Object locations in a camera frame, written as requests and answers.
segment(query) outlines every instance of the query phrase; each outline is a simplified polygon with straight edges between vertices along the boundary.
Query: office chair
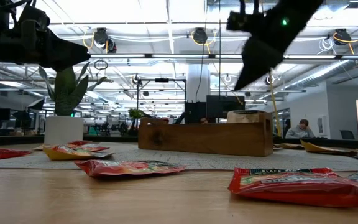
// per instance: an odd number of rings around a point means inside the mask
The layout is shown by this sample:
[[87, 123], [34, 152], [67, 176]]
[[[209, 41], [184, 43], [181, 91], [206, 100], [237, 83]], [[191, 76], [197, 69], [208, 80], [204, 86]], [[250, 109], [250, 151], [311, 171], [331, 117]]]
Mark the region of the office chair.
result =
[[353, 132], [348, 130], [340, 130], [343, 140], [355, 140]]

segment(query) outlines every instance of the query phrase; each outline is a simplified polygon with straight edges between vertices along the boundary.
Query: office desk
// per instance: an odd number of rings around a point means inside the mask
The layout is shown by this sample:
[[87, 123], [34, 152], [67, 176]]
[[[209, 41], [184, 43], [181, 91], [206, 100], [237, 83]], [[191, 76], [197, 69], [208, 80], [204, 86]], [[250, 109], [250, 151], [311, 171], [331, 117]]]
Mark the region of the office desk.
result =
[[99, 180], [79, 169], [0, 169], [0, 223], [358, 223], [358, 208], [232, 195], [231, 178], [215, 170]]

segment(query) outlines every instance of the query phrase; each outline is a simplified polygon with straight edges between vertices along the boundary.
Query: green plant leaf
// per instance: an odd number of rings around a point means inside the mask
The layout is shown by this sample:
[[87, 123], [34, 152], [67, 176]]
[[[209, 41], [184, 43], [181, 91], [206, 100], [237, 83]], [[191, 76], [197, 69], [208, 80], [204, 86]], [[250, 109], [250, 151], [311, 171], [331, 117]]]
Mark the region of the green plant leaf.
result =
[[52, 101], [55, 101], [55, 92], [49, 84], [47, 72], [43, 68], [39, 67], [39, 73], [40, 73], [41, 78], [45, 81], [50, 99]]
[[70, 103], [73, 108], [80, 104], [82, 98], [85, 96], [88, 87], [89, 76], [85, 76], [77, 85], [75, 90], [70, 94]]
[[58, 116], [70, 116], [75, 106], [72, 106], [67, 87], [62, 86], [59, 92], [56, 92], [55, 112]]
[[57, 72], [55, 80], [55, 91], [60, 93], [60, 88], [62, 86], [67, 87], [67, 93], [69, 95], [74, 91], [76, 87], [76, 81], [73, 67], [68, 67], [61, 72]]
[[80, 80], [81, 80], [81, 77], [85, 74], [86, 72], [86, 69], [88, 68], [88, 65], [90, 64], [91, 62], [88, 62], [84, 65], [84, 67], [82, 67], [82, 70], [81, 70], [81, 73], [80, 73], [80, 76], [77, 78], [77, 81], [76, 81], [76, 84], [78, 85]]
[[86, 91], [92, 91], [94, 88], [96, 88], [98, 85], [100, 85], [100, 83], [102, 83], [106, 79], [107, 79], [107, 77], [101, 77], [95, 84], [93, 84], [92, 86], [88, 87], [88, 89]]

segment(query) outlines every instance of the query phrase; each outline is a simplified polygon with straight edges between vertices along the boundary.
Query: man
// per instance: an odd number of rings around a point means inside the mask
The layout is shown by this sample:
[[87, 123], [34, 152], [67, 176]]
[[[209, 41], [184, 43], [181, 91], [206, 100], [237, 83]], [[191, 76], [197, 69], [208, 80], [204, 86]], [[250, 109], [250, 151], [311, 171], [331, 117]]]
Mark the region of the man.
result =
[[313, 138], [314, 134], [309, 128], [309, 121], [302, 119], [294, 128], [290, 128], [285, 138]]

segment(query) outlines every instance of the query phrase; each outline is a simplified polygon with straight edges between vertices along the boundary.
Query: potted plant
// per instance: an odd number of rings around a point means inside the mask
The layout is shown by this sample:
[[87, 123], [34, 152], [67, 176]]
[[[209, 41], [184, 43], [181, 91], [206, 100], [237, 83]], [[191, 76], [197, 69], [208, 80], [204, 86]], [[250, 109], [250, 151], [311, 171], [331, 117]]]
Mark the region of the potted plant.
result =
[[131, 128], [129, 128], [128, 135], [137, 136], [137, 127], [135, 127], [135, 123], [137, 119], [141, 119], [144, 116], [144, 112], [139, 109], [129, 109], [128, 110], [129, 117], [132, 119]]
[[72, 67], [56, 73], [55, 86], [49, 84], [48, 75], [43, 68], [39, 68], [40, 76], [45, 80], [49, 97], [55, 102], [57, 116], [48, 117], [45, 123], [45, 144], [66, 144], [70, 141], [82, 140], [84, 120], [72, 118], [74, 109], [80, 104], [87, 91], [92, 91], [102, 83], [106, 77], [100, 78], [94, 85], [88, 87], [89, 77], [85, 74], [88, 62], [76, 77]]

